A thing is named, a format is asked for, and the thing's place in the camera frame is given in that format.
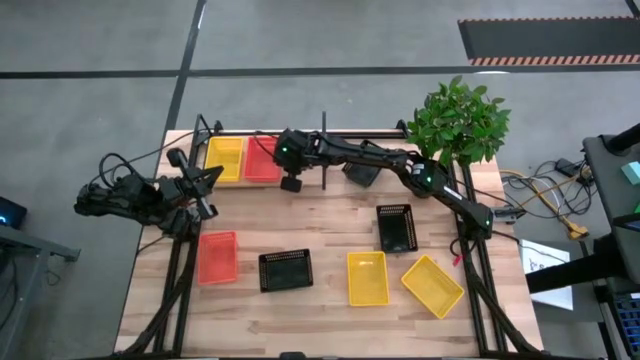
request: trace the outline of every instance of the black floor mat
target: black floor mat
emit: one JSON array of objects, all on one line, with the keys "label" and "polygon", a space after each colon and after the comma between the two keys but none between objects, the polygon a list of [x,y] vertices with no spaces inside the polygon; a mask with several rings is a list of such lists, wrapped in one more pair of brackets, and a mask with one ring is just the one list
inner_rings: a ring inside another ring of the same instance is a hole
[{"label": "black floor mat", "polygon": [[472,65],[640,62],[640,20],[632,17],[458,21]]}]

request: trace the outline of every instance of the plastic basket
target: plastic basket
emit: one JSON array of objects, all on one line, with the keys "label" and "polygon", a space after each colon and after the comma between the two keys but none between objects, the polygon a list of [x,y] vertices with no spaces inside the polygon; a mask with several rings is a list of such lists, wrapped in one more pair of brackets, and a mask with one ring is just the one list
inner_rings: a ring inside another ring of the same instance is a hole
[{"label": "plastic basket", "polygon": [[404,274],[402,283],[439,319],[443,319],[464,294],[464,289],[426,255]]},{"label": "plastic basket", "polygon": [[376,206],[380,248],[386,253],[417,251],[411,205]]},{"label": "plastic basket", "polygon": [[238,257],[235,232],[200,236],[198,245],[198,284],[236,281]]},{"label": "plastic basket", "polygon": [[382,251],[348,253],[347,270],[351,306],[389,305],[387,262]]},{"label": "plastic basket", "polygon": [[214,166],[224,166],[224,171],[218,178],[219,182],[240,180],[243,141],[243,138],[234,137],[213,137],[209,140],[204,167],[209,169]]},{"label": "plastic basket", "polygon": [[309,249],[263,254],[258,257],[258,265],[261,292],[313,285]]},{"label": "plastic basket", "polygon": [[342,172],[347,176],[347,179],[366,188],[373,184],[381,169],[375,166],[347,163],[342,168]]},{"label": "plastic basket", "polygon": [[252,182],[277,182],[280,181],[280,167],[273,162],[270,154],[264,151],[260,145],[275,151],[277,139],[270,136],[249,138],[247,144],[247,159],[244,167],[244,178]]}]

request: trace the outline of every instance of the electronic device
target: electronic device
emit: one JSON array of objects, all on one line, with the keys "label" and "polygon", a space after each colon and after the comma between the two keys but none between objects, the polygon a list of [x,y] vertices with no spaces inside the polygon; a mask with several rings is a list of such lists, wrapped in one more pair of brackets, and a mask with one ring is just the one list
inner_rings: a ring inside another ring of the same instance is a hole
[{"label": "electronic device", "polygon": [[20,229],[26,215],[27,209],[25,207],[0,197],[0,226]]}]

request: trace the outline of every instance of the black stand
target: black stand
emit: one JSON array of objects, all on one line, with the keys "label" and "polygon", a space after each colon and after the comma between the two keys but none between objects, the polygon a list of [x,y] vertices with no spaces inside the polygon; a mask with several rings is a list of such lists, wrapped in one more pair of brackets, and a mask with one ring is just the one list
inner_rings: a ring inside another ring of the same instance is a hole
[{"label": "black stand", "polygon": [[527,274],[532,294],[603,279],[625,277],[626,270],[612,234],[594,240],[595,254]]}]

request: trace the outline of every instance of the white paper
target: white paper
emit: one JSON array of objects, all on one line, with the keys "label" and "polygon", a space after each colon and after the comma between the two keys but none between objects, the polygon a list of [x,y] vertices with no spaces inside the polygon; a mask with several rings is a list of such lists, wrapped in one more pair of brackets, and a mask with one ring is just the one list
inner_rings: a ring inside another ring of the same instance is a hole
[{"label": "white paper", "polygon": [[[563,250],[554,249],[527,240],[522,240],[521,245],[522,266],[524,267],[525,274],[551,266],[561,265],[562,261],[559,259],[564,260],[565,262],[569,262],[571,260],[569,253]],[[542,254],[527,248],[536,249]],[[543,254],[549,254],[557,257],[558,259],[554,259],[551,256]],[[573,311],[573,294],[571,292],[571,286],[531,294],[531,300]]]}]

